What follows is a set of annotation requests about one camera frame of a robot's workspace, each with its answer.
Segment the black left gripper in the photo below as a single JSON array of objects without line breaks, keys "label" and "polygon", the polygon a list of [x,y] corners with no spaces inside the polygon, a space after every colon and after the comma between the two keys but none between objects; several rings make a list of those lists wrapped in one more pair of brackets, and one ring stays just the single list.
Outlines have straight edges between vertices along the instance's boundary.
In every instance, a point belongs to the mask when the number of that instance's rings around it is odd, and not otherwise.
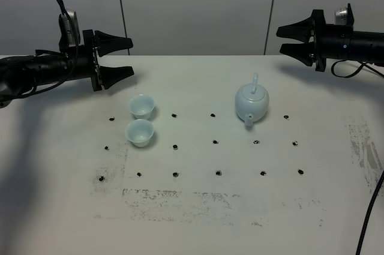
[{"label": "black left gripper", "polygon": [[133,47],[132,39],[125,37],[117,37],[106,34],[101,31],[89,29],[83,31],[84,44],[78,47],[77,63],[76,47],[70,47],[67,36],[62,33],[59,41],[59,49],[61,53],[66,55],[66,63],[68,71],[71,71],[73,65],[74,70],[67,80],[77,80],[90,78],[94,91],[100,91],[102,88],[109,89],[114,84],[134,75],[131,66],[126,67],[104,67],[99,66],[97,54],[95,51],[95,42],[99,57],[103,57],[120,50],[130,50]]}]

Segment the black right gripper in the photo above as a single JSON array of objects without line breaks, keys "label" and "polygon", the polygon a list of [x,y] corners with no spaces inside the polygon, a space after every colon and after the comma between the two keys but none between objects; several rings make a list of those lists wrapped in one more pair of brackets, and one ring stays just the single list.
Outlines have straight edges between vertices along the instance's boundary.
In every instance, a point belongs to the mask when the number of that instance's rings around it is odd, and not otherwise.
[{"label": "black right gripper", "polygon": [[315,70],[324,72],[326,56],[323,54],[325,38],[333,24],[326,23],[323,10],[313,10],[311,17],[300,22],[281,26],[277,29],[276,36],[302,42],[301,44],[282,44],[280,53],[301,61]]}]

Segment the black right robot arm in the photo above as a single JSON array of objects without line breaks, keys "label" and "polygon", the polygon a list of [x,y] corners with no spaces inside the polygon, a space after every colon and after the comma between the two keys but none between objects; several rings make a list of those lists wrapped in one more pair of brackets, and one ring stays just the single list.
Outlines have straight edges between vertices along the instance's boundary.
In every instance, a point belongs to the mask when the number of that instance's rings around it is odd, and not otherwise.
[{"label": "black right robot arm", "polygon": [[280,53],[316,66],[323,72],[327,59],[356,61],[383,66],[383,33],[362,32],[353,28],[351,5],[342,9],[341,23],[326,23],[323,10],[314,9],[311,16],[300,22],[281,26],[277,36],[299,41],[284,43]]}]

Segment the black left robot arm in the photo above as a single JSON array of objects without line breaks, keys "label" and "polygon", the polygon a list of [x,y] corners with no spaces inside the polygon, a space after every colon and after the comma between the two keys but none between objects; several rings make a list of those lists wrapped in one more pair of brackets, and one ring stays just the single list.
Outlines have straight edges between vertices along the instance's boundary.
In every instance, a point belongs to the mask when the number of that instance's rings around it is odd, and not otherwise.
[{"label": "black left robot arm", "polygon": [[2,58],[1,107],[66,81],[89,78],[93,90],[100,91],[134,75],[131,66],[105,67],[98,63],[104,55],[132,48],[132,39],[91,29],[83,31],[83,39],[83,44],[70,47],[62,38],[59,52],[38,49],[34,55]]}]

